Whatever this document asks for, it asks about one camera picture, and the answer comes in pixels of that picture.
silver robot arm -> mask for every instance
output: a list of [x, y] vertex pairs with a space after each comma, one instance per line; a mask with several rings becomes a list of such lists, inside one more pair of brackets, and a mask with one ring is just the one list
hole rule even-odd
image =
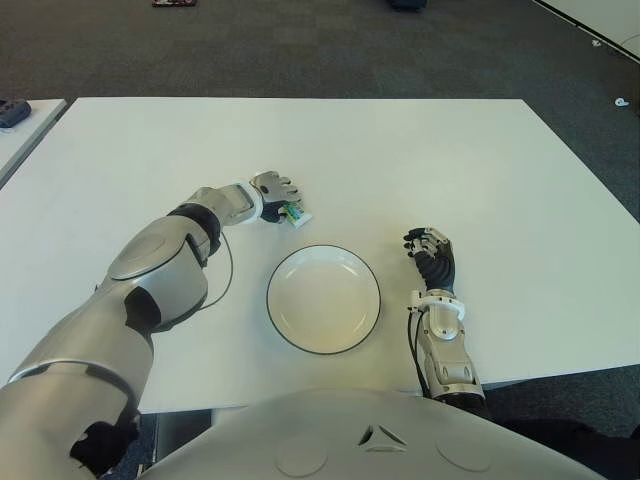
[[96, 478], [137, 436], [151, 334], [207, 296], [207, 258], [223, 227], [276, 222], [296, 187], [276, 172], [201, 188], [122, 250], [94, 294], [55, 325], [0, 389], [0, 478]]
[[405, 248], [426, 284], [411, 293], [410, 311], [419, 316], [417, 340], [425, 355], [429, 396], [489, 417], [482, 385], [464, 348], [464, 304], [453, 292], [455, 262], [451, 242], [435, 228], [416, 228]]

white table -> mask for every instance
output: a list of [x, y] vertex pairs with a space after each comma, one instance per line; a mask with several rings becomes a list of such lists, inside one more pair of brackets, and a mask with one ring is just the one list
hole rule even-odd
[[64, 100], [29, 100], [31, 114], [13, 128], [0, 129], [0, 188], [56, 121]]
[[[266, 169], [295, 180], [314, 219], [226, 230], [231, 290], [155, 336], [143, 411], [414, 390], [406, 305], [422, 284], [402, 235], [421, 225], [453, 241], [483, 382], [640, 362], [640, 227], [524, 102], [122, 98], [76, 101], [0, 190], [0, 377], [144, 225], [202, 185]], [[370, 337], [335, 356], [289, 345], [265, 306], [274, 267], [315, 243], [360, 255], [382, 292]], [[212, 298], [228, 268], [222, 248]]]

